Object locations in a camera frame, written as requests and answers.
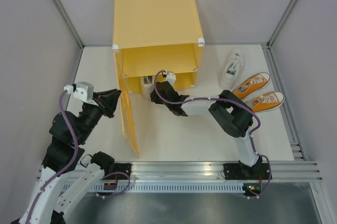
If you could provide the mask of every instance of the shoe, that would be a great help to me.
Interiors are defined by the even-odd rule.
[[[284,102],[284,95],[279,91],[271,91],[257,98],[246,101],[254,113],[274,110],[280,107]]]
[[[232,93],[239,99],[243,99],[248,94],[265,87],[269,80],[270,75],[268,73],[257,73],[244,81],[241,85],[234,89]]]
[[[244,66],[244,53],[241,49],[233,49],[227,56],[225,67],[219,76],[219,86],[229,89]]]

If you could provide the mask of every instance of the white shoe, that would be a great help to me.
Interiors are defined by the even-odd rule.
[[[229,89],[244,66],[244,53],[241,49],[233,49],[227,56],[224,69],[219,76],[219,86],[222,89]]]

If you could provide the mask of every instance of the yellow box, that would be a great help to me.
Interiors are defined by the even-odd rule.
[[[204,39],[195,0],[115,0],[113,51],[124,136],[138,155],[129,91],[141,93],[141,77],[169,70],[175,89],[197,78]]]

